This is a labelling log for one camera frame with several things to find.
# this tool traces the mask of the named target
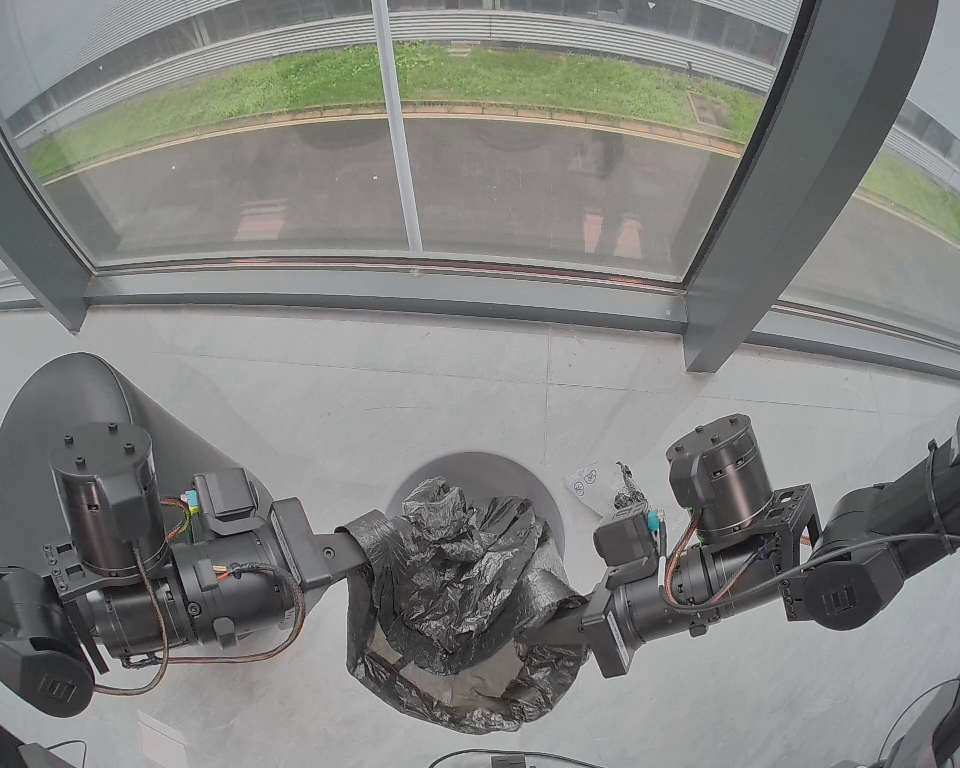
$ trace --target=robotic arm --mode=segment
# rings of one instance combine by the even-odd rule
[[[622,510],[595,533],[608,569],[589,603],[528,641],[588,644],[614,677],[644,643],[701,636],[778,598],[788,621],[852,629],[960,540],[951,443],[931,443],[892,484],[849,493],[823,529],[809,486],[772,488],[746,416],[697,427],[667,460],[690,511],[673,552],[661,518]],[[13,403],[0,428],[0,504],[12,531],[0,539],[0,562],[11,565],[0,568],[0,681],[58,717],[83,711],[96,691],[125,693],[96,683],[94,669],[108,672],[100,646],[128,667],[270,658],[325,590],[366,562],[349,534],[314,535],[297,499],[273,500],[85,354],[41,369]],[[804,533],[813,554],[801,564]],[[699,543],[686,548],[693,535]],[[166,653],[230,648],[272,625],[293,632],[266,654]]]

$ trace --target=road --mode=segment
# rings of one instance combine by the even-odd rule
[[[735,165],[689,146],[542,123],[410,119],[406,132],[428,251],[662,279],[683,276]],[[695,197],[702,180],[714,191]],[[105,264],[407,247],[384,119],[192,141],[47,191]],[[853,200],[788,298],[960,335],[958,256],[936,236]]]

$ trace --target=grass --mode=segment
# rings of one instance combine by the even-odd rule
[[[876,156],[861,186],[912,211],[960,243],[960,197],[887,150]]]
[[[443,46],[415,42],[396,45],[396,70],[400,94],[409,101],[585,109],[696,125],[686,98],[693,83],[686,75],[628,61],[483,48],[458,58]],[[727,105],[729,136],[745,142],[762,100],[719,83],[695,87]],[[40,140],[26,155],[34,172],[47,179],[96,157],[231,118],[369,104],[383,105],[374,47],[295,54],[137,97]]]

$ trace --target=black plastic scrap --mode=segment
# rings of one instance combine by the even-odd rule
[[[586,647],[516,640],[586,603],[528,500],[468,505],[438,477],[401,516],[347,530],[370,558],[348,579],[347,667],[393,708],[462,733],[515,731],[573,685]]]

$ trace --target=tiled floor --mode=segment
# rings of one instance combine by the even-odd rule
[[[77,337],[39,312],[2,313],[0,413],[36,368],[77,349],[103,356],[274,494],[299,496],[318,532],[382,504],[438,453],[515,457],[565,499],[567,568],[582,591],[602,574],[596,517],[562,478],[584,464],[627,461],[676,536],[663,454],[698,423],[750,415],[774,483],[813,483],[825,514],[844,492],[921,461],[960,416],[958,384],[768,349],[698,376],[683,373],[671,336],[239,308],[98,309]],[[373,698],[345,668],[343,586],[276,661],[172,668],[153,694],[98,697],[68,721],[0,688],[0,712],[28,740],[86,738],[90,768],[142,764],[139,709],[183,732],[192,768],[414,768],[471,746],[610,768],[869,763],[902,707],[958,671],[954,588],[960,571],[941,563],[852,633],[787,625],[771,605],[641,649],[626,678],[604,681],[591,663],[555,712],[519,734],[459,736]],[[135,674],[110,677],[126,685]]]

